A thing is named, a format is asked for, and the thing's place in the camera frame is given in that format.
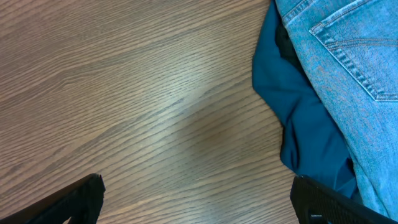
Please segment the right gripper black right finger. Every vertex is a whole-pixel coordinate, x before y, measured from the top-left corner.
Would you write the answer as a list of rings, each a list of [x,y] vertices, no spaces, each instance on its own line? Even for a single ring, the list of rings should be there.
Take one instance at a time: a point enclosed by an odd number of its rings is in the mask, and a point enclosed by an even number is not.
[[[308,176],[296,176],[290,201],[300,224],[397,224]]]

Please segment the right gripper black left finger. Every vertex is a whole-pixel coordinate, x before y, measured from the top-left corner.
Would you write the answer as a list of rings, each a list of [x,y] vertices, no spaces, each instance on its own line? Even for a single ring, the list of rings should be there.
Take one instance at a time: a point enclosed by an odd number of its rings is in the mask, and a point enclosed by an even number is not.
[[[102,176],[90,174],[1,219],[1,224],[96,223],[106,189]]]

